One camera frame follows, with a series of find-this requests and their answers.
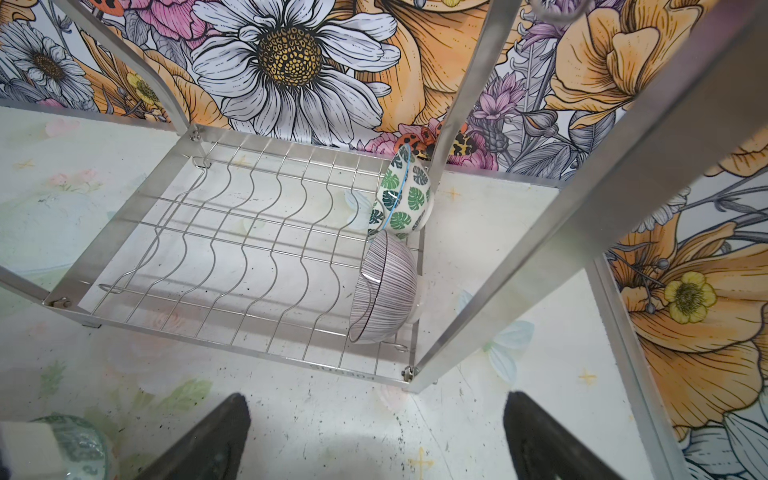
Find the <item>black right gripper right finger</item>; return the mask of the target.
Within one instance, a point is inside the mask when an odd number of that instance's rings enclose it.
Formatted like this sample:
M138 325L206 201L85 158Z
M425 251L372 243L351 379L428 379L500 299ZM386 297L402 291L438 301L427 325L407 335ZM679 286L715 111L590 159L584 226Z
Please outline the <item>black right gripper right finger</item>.
M519 479L620 477L522 391L508 394L503 425Z

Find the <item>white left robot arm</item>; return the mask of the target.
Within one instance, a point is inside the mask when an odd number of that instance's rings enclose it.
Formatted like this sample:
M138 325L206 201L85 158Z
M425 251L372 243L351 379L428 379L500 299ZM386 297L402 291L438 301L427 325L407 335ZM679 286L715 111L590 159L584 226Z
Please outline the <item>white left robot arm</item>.
M67 470L52 428L44 423L1 423L1 478L65 479Z

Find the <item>purple striped bowl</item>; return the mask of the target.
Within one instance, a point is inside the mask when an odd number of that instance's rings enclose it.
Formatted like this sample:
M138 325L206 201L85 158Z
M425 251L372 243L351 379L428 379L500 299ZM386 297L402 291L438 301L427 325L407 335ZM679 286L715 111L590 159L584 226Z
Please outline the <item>purple striped bowl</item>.
M388 231L373 235L353 295L348 339L373 344L393 337L412 314L417 280L407 245Z

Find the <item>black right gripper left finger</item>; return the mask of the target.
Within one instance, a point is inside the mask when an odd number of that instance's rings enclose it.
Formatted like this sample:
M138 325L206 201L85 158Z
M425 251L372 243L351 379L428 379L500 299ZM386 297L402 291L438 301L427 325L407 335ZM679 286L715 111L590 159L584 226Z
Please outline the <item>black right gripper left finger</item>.
M236 479L250 424L246 398L234 393L136 478Z

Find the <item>green leaf pattern bowl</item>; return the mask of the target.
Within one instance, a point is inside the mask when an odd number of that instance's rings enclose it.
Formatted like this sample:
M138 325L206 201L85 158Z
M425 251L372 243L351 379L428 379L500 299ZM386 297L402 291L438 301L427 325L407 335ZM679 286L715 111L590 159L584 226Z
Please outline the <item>green leaf pattern bowl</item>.
M401 146L377 189L368 234L389 231L405 239L426 225L433 206L426 166L412 147Z

